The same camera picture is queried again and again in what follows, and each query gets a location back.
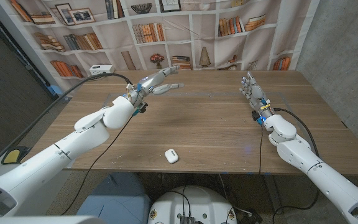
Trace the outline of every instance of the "wooden table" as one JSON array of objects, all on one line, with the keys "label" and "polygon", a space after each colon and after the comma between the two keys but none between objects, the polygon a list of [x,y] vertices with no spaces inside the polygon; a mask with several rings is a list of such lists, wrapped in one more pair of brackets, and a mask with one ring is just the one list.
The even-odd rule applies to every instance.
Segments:
[{"label": "wooden table", "polygon": [[[152,71],[118,72],[136,83]],[[323,160],[338,172],[358,175],[358,140],[299,72],[253,72],[273,107],[297,114],[309,127]],[[252,120],[251,107],[240,94],[246,72],[182,71],[164,83],[186,87],[164,95],[149,95],[147,111],[135,116],[112,147],[93,166],[95,170],[134,172],[202,172],[232,174],[301,174],[277,154],[261,127]],[[45,149],[73,131],[83,116],[126,92],[117,77],[85,83],[26,157]],[[304,131],[291,116],[298,133]],[[104,144],[76,159],[70,167],[89,169],[119,130],[110,130]],[[174,148],[179,161],[169,164],[164,152]]]}]

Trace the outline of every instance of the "wire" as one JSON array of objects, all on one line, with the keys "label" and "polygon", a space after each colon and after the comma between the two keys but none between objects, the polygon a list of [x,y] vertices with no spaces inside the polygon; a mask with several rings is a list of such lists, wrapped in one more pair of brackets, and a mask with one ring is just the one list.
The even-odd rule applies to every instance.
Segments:
[{"label": "wire", "polygon": [[185,216],[185,189],[186,189],[186,186],[187,186],[187,184],[183,188],[183,192],[182,192],[182,195],[181,195],[181,201],[183,203],[183,216]]},{"label": "wire", "polygon": [[90,80],[94,80],[94,79],[98,79],[101,77],[108,77],[108,76],[115,76],[115,77],[120,77],[123,78],[128,84],[132,84],[132,82],[125,77],[124,75],[120,75],[120,74],[116,74],[116,73],[102,73],[99,75],[93,75],[91,77],[87,77],[83,80],[81,80],[79,83],[77,83],[76,85],[74,85],[73,87],[71,87],[69,90],[67,90],[66,92],[64,92],[61,96],[59,96],[59,98],[57,98],[54,102],[52,102],[31,124],[28,125],[28,127],[25,128],[25,130],[23,132],[20,133],[20,135],[18,135],[11,143],[9,143],[1,152],[0,152],[0,157],[7,152],[13,145],[16,144],[16,142],[19,142],[24,135],[26,135],[37,123],[38,121],[41,120],[41,118],[47,114],[50,109],[52,109],[53,106],[55,106],[60,100],[64,99],[64,97],[67,96],[67,94],[71,93],[74,89],[76,89],[77,87],[79,87],[80,85],[82,85],[85,82],[88,82]]},{"label": "wire", "polygon": [[[299,117],[297,117],[297,115],[295,115],[295,114],[292,113],[291,111],[288,111],[288,110],[282,109],[282,108],[274,108],[274,110],[275,110],[275,111],[284,111],[284,112],[287,112],[288,114],[292,115],[295,119],[297,119],[297,120],[302,124],[302,126],[306,129],[306,131],[307,131],[308,134],[309,134],[309,137],[310,137],[311,143],[312,143],[312,145],[313,145],[313,147],[314,147],[314,151],[315,151],[316,156],[319,157],[316,143],[315,143],[315,141],[314,141],[314,139],[313,139],[313,136],[311,135],[311,132],[310,132],[309,128],[306,126],[306,124],[305,124]],[[276,214],[278,213],[278,211],[280,211],[281,209],[284,209],[284,208],[294,208],[294,209],[298,209],[298,210],[308,210],[308,209],[311,209],[311,208],[316,204],[316,202],[317,202],[317,200],[318,200],[319,193],[320,193],[320,191],[319,191],[319,189],[317,189],[316,196],[314,197],[313,202],[312,202],[309,206],[307,206],[307,207],[296,207],[296,206],[288,206],[288,205],[279,207],[278,209],[276,209],[276,211],[274,211],[272,223],[274,224],[274,218],[275,218]]]},{"label": "wire", "polygon": [[182,193],[179,193],[179,192],[176,192],[176,191],[174,191],[174,190],[169,190],[169,191],[167,191],[167,192],[173,192],[173,193],[176,193],[176,194],[180,194],[180,195],[182,195],[182,197],[184,197],[184,198],[187,200],[187,204],[189,205],[189,217],[190,217],[190,214],[191,214],[191,212],[190,212],[190,202],[189,202],[189,200],[187,199],[186,195],[184,195],[184,194],[182,194]]},{"label": "wire", "polygon": [[260,174],[260,168],[262,167],[262,140],[264,138],[264,127],[260,125],[261,128],[261,136],[260,136],[260,148],[259,148],[259,174]]},{"label": "wire", "polygon": [[227,224],[227,221],[229,220],[229,215],[230,215],[230,211],[233,209],[234,206],[232,206],[229,210],[229,212],[227,213],[227,217],[226,217],[226,222],[224,224]]},{"label": "wire", "polygon": [[313,145],[313,148],[314,148],[314,152],[316,154],[317,157],[320,157],[320,155],[318,154],[318,150],[317,150],[317,146],[316,146],[316,143],[313,139],[313,136],[311,135],[311,132],[310,130],[308,129],[308,127],[306,126],[306,124],[299,118],[297,117],[297,115],[295,115],[294,113],[292,113],[291,111],[288,111],[286,109],[282,109],[282,108],[274,108],[275,111],[284,111],[284,112],[287,112],[289,113],[290,115],[292,115],[295,119],[297,119],[301,124],[302,126],[306,129],[306,131],[308,132],[309,134],[309,137],[310,137],[310,140],[311,140],[311,143]]},{"label": "wire", "polygon": [[284,208],[294,208],[294,209],[298,209],[298,210],[308,210],[308,209],[311,209],[311,208],[316,204],[316,202],[317,202],[317,200],[318,200],[318,195],[319,195],[319,193],[320,193],[320,191],[319,191],[319,189],[317,189],[317,193],[316,193],[316,196],[315,196],[313,202],[312,202],[309,206],[307,206],[307,207],[305,207],[305,208],[296,207],[296,206],[288,206],[288,205],[279,207],[278,209],[276,209],[276,211],[275,211],[274,214],[273,214],[272,223],[274,224],[274,217],[276,216],[277,212],[278,212],[279,210],[281,210],[281,209],[284,209]]},{"label": "wire", "polygon": [[[227,198],[227,194],[226,194],[226,189],[224,188],[224,183],[223,183],[223,179],[222,179],[222,176],[221,176],[221,174],[218,174],[219,175],[219,177],[221,178],[221,182],[222,182],[222,186],[223,186],[223,190],[224,190],[224,196],[226,197],[226,200],[229,200],[228,198]],[[242,211],[242,212],[245,212],[246,214],[248,214],[248,216],[252,216],[253,214],[252,213],[250,213],[250,212],[248,212],[248,211],[246,211],[246,210],[243,210],[243,209],[241,209],[241,208],[238,208],[237,206],[232,206],[233,208],[235,208],[235,209],[238,209],[238,210],[240,210],[240,211]]]},{"label": "wire", "polygon": [[100,154],[98,156],[98,158],[96,158],[96,160],[92,163],[91,167],[88,169],[88,171],[86,171],[86,174],[85,174],[85,177],[84,177],[84,180],[82,181],[82,184],[81,184],[81,187],[80,189],[77,191],[77,194],[75,195],[73,201],[71,202],[70,206],[65,210],[65,212],[63,212],[61,215],[64,215],[66,214],[66,212],[71,208],[71,206],[74,204],[75,200],[77,199],[78,195],[80,194],[81,192],[81,189],[82,189],[82,186],[84,186],[84,183],[85,183],[85,180],[86,180],[86,177],[88,176],[89,172],[91,171],[93,165],[98,161],[98,159],[100,157],[103,156],[103,154],[105,152],[107,152],[107,150],[112,146],[112,144],[117,140],[118,136],[122,133],[122,131],[125,129],[125,127],[128,125],[129,121],[133,118],[133,116],[131,116],[131,118],[129,118],[129,120],[127,121],[127,123],[125,124],[125,126],[121,129],[121,131],[118,133],[118,135],[116,136],[116,138],[112,141],[112,143],[103,151],[102,154]]}]

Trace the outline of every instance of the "printed bookshelf curtain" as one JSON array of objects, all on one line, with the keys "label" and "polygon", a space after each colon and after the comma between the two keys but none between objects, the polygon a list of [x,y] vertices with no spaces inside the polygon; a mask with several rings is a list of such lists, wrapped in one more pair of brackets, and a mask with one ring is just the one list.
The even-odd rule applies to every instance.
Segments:
[{"label": "printed bookshelf curtain", "polygon": [[[7,1],[12,4],[7,13],[63,91],[90,76],[95,64],[111,64],[119,71],[172,65],[187,70],[294,70],[319,3]],[[151,60],[156,54],[159,61]]]}]

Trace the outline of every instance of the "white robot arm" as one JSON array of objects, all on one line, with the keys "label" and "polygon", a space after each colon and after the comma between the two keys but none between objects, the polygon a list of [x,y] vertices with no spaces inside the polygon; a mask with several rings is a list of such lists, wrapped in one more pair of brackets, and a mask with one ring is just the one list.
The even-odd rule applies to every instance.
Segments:
[{"label": "white robot arm", "polygon": [[143,113],[150,93],[162,94],[171,89],[183,88],[184,84],[161,84],[169,74],[177,73],[179,66],[163,69],[141,79],[136,88],[127,86],[127,93],[118,96],[112,107],[81,118],[74,131],[52,144],[15,169],[0,176],[0,217],[15,215],[25,199],[44,183],[64,169],[72,160],[99,146],[109,139],[109,129],[122,128],[131,116]]},{"label": "white robot arm", "polygon": [[274,114],[269,99],[250,72],[242,85],[244,89],[240,91],[257,111],[258,123],[272,131],[268,139],[277,146],[278,155],[306,174],[349,223],[358,223],[358,187],[316,156],[309,143],[297,135],[294,125]]}]

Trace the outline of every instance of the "gray wall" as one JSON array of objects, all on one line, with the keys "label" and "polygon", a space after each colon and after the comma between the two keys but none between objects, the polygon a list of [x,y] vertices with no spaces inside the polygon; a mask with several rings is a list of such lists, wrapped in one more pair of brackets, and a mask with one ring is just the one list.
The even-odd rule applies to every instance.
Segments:
[{"label": "gray wall", "polygon": [[320,1],[296,70],[358,137],[358,1]]}]

